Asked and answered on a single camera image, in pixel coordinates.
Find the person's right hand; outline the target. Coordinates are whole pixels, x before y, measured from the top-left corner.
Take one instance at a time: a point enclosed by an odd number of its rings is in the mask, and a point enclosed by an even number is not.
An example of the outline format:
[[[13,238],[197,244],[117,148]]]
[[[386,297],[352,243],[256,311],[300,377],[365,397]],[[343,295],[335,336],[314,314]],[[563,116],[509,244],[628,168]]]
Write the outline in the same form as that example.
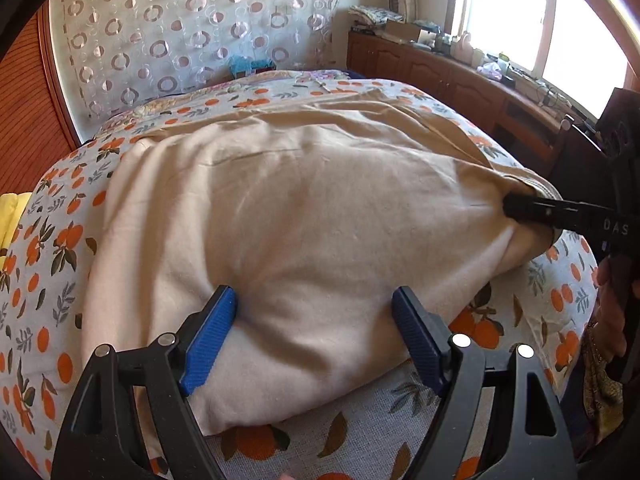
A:
[[[594,310],[591,337],[605,363],[626,352],[625,315],[614,290],[614,274],[610,258],[598,266],[598,304]]]

